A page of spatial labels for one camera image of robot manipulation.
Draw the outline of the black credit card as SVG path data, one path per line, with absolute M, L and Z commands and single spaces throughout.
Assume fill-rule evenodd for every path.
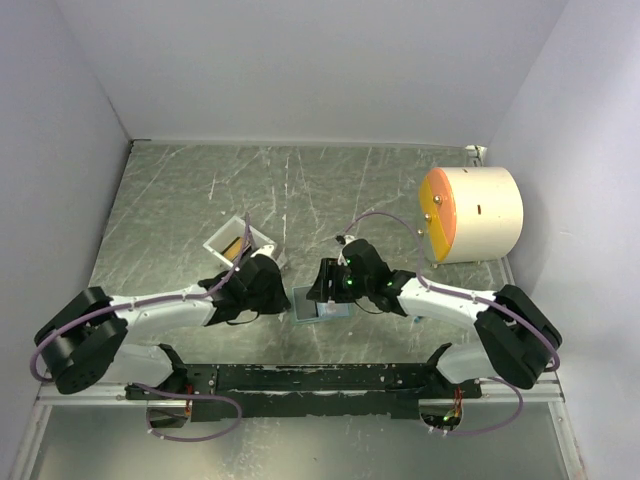
M 317 304 L 313 301 L 302 299 L 294 306 L 295 320 L 299 323 L 315 321 L 318 318 Z

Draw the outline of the green card holder wallet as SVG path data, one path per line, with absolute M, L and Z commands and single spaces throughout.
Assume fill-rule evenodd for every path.
M 351 315 L 351 308 L 349 304 L 336 304 L 336 303 L 316 303 L 318 309 L 318 318 L 315 321 L 299 323 L 295 320 L 294 306 L 296 302 L 301 302 L 302 299 L 306 299 L 306 294 L 310 286 L 294 287 L 292 289 L 292 306 L 293 306 L 293 322 L 295 324 L 311 324 L 322 321 L 328 321 L 338 318 L 347 318 Z

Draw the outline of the gold credit card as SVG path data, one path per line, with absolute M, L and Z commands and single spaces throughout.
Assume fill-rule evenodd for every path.
M 241 258 L 250 248 L 251 243 L 248 240 L 244 237 L 237 237 L 222 250 L 221 255 L 229 262 L 233 262 L 237 258 Z

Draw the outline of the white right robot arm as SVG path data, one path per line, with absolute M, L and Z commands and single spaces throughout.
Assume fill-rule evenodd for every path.
M 390 268 L 365 239 L 345 235 L 338 242 L 339 255 L 322 259 L 308 300 L 354 304 L 367 299 L 383 313 L 440 320 L 475 334 L 432 355 L 424 374 L 431 395 L 443 398 L 458 384 L 494 376 L 528 390 L 541 374 L 558 367 L 562 336 L 519 287 L 507 284 L 495 292 L 451 287 Z

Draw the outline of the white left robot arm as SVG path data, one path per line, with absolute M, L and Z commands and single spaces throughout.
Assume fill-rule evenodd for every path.
M 90 287 L 35 335 L 30 370 L 63 395 L 116 383 L 143 384 L 173 399 L 187 392 L 188 369 L 173 347 L 147 345 L 145 339 L 230 324 L 245 312 L 278 315 L 290 307 L 281 270 L 263 251 L 240 267 L 173 292 L 125 297 Z

